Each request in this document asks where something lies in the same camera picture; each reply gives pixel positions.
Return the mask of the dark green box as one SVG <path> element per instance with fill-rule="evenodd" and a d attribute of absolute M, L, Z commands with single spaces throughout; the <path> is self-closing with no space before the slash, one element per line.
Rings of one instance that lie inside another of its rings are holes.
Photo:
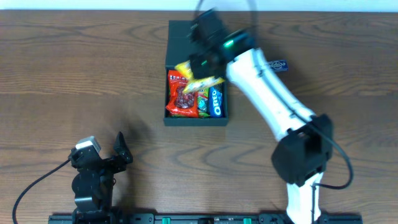
<path fill-rule="evenodd" d="M 173 70 L 178 63 L 188 60 L 188 56 L 196 53 L 198 47 L 190 42 L 191 21 L 169 21 L 167 50 L 165 54 L 165 106 L 169 103 L 169 70 Z M 171 117 L 169 111 L 164 109 L 165 126 L 226 126 L 228 116 L 228 83 L 223 83 L 223 117 L 221 118 L 181 118 Z"/>

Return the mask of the yellow Hacks candy bag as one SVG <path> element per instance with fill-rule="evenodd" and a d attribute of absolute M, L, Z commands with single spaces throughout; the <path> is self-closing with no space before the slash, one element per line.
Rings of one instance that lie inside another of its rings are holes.
<path fill-rule="evenodd" d="M 187 85 L 183 89 L 184 94 L 204 90 L 205 88 L 222 84 L 225 81 L 225 79 L 221 77 L 216 78 L 215 76 L 210 76 L 206 78 L 195 78 L 189 60 L 177 64 L 175 66 L 175 69 L 188 80 Z"/>

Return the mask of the blue Oreo cookie pack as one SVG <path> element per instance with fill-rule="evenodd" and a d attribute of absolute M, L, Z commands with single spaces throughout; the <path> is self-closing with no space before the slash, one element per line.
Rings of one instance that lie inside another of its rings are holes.
<path fill-rule="evenodd" d="M 212 118 L 223 117 L 223 88 L 222 85 L 215 85 L 209 88 L 209 113 Z"/>

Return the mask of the red Hacks candy bag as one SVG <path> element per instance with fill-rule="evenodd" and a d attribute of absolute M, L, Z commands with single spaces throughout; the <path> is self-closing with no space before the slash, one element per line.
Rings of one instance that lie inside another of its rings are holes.
<path fill-rule="evenodd" d="M 183 93 L 188 80 L 178 71 L 169 70 L 169 102 L 165 107 L 171 116 L 198 118 L 197 93 Z"/>

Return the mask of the blue Eclipse mint tin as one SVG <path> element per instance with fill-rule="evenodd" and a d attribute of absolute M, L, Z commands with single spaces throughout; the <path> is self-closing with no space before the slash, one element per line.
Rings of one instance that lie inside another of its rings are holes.
<path fill-rule="evenodd" d="M 289 69 L 286 60 L 272 60 L 268 61 L 268 65 L 275 72 L 286 72 Z"/>

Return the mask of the green Haribo gummy bag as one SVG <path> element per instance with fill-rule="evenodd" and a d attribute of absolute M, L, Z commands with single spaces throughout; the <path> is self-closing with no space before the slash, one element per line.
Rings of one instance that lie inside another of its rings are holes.
<path fill-rule="evenodd" d="M 210 116 L 208 107 L 209 88 L 202 89 L 197 93 L 197 108 L 198 116 L 200 118 L 207 118 Z"/>

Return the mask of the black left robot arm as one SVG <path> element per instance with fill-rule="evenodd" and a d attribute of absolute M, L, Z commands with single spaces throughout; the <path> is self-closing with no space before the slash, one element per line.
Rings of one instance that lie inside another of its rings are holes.
<path fill-rule="evenodd" d="M 133 156 L 119 132 L 113 145 L 115 155 L 102 159 L 101 147 L 94 136 L 78 141 L 69 160 L 78 174 L 72 181 L 76 209 L 73 223 L 128 223 L 121 209 L 112 206 L 114 175 L 124 172 L 133 162 Z"/>

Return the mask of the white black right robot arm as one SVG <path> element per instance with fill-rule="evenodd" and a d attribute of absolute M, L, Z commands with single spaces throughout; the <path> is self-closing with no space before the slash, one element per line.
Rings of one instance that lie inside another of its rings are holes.
<path fill-rule="evenodd" d="M 200 47 L 190 56 L 193 77 L 224 78 L 249 98 L 278 142 L 271 160 L 287 184 L 288 217 L 293 223 L 315 223 L 321 215 L 318 185 L 331 157 L 331 146 L 315 128 L 320 125 L 329 136 L 331 121 L 294 97 L 254 37 L 244 30 L 230 33 L 216 11 L 195 13 L 190 38 Z"/>

